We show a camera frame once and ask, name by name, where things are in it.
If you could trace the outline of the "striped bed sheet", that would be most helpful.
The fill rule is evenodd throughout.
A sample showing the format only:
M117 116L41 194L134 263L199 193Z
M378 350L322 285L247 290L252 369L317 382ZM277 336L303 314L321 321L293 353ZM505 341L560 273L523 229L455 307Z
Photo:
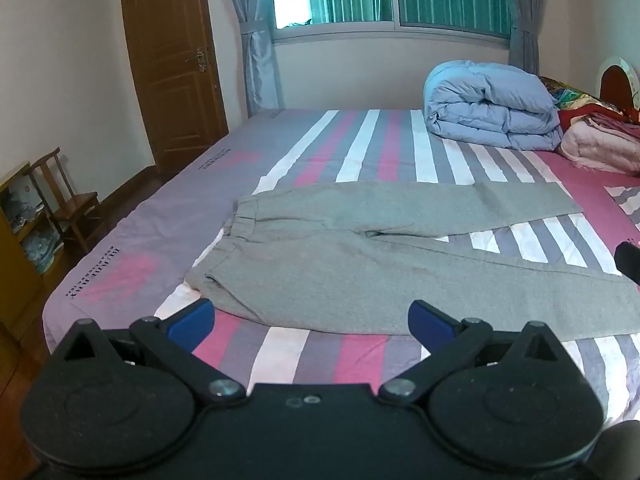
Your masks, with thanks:
M140 203L43 310L124 328L200 297L196 355L243 385L382 385L425 358L415 299L498 330L546 322L608 422L639 414L639 303L615 247L639 182L434 136L417 110L258 115Z

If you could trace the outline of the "folded pink quilt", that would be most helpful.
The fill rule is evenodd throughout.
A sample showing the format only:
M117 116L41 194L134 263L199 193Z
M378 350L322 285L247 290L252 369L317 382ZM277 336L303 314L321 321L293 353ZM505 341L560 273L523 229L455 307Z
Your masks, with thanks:
M582 118L564 133L558 152L576 166L638 176L639 140Z

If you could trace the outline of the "small wooden chair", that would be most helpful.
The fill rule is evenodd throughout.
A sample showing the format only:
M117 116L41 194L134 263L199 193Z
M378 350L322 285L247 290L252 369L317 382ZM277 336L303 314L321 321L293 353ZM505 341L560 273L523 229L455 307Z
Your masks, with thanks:
M63 167L60 148L31 162L24 172L62 241L88 255L103 228L102 204L97 192L77 193Z

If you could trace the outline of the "colourful red blanket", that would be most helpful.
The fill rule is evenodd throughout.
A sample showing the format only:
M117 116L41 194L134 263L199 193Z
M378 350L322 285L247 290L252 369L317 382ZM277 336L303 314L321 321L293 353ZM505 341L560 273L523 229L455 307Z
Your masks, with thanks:
M600 96L592 96L564 82L548 77L540 77L540 80L555 100L555 106L559 110L560 125L564 132L567 132L574 120L593 113L611 117L625 124L638 125L639 123L638 110L624 112L615 105L601 100Z

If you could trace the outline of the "wooden shelf cabinet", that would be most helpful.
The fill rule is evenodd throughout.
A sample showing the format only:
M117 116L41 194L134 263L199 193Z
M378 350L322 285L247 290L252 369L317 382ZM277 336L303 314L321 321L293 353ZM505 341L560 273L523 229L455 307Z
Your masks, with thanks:
M1 177L1 325L16 340L40 315L62 249L51 214L29 162Z

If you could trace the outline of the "white red headboard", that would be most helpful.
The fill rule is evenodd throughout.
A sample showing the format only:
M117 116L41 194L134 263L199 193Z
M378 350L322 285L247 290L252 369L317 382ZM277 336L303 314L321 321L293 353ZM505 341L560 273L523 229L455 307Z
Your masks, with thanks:
M600 99L624 112L639 109L639 75L634 66L619 56L607 58L598 76Z

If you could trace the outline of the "folded light blue duvet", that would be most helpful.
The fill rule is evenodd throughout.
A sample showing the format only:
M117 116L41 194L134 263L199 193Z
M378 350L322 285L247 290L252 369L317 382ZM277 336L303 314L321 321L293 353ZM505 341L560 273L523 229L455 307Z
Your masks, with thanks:
M518 151L554 151L563 130L538 76L498 63L437 65L423 88L423 116L443 139Z

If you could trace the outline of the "right grey-blue curtain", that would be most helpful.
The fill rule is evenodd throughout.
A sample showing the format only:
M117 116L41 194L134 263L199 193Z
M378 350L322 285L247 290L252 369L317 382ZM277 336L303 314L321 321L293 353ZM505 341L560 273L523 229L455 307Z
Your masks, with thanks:
M509 63L527 73L539 74L539 35L546 0L509 0L511 32Z

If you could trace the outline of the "grey-blue curtain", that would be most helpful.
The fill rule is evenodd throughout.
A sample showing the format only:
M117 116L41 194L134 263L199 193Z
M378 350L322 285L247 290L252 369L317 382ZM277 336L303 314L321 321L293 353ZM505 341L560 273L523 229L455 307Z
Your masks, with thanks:
M239 21L248 116L280 107L273 0L231 0Z
M511 32L509 63L527 73L539 74L539 35L546 0L509 0Z

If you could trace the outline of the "brown wooden door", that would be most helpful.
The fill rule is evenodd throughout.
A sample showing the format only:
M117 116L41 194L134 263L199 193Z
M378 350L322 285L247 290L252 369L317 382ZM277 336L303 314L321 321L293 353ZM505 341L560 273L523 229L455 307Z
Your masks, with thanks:
M207 0L122 0L134 88L157 169L183 170L229 132Z

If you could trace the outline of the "left grey-blue curtain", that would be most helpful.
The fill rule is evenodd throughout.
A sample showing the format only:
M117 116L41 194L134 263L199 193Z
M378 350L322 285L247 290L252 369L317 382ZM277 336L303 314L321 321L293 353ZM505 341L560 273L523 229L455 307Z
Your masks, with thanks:
M248 116L280 107L273 0L231 0L239 21Z

